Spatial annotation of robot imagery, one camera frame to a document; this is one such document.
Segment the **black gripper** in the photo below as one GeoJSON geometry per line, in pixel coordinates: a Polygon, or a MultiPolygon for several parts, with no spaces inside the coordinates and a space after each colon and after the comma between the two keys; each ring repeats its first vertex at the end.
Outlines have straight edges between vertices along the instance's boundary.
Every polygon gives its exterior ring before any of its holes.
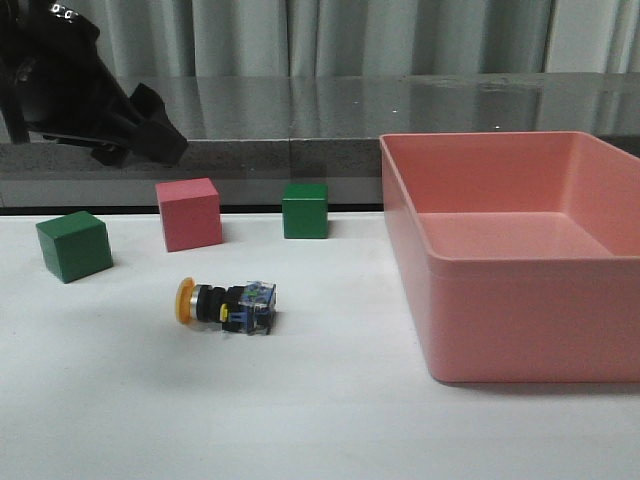
{"type": "Polygon", "coordinates": [[[1,114],[11,141],[27,143],[34,132],[98,145],[91,156],[108,167],[121,167],[129,150],[176,165],[186,138],[155,90],[139,83],[124,94],[98,55],[99,35],[59,1],[1,3],[1,114]]]}

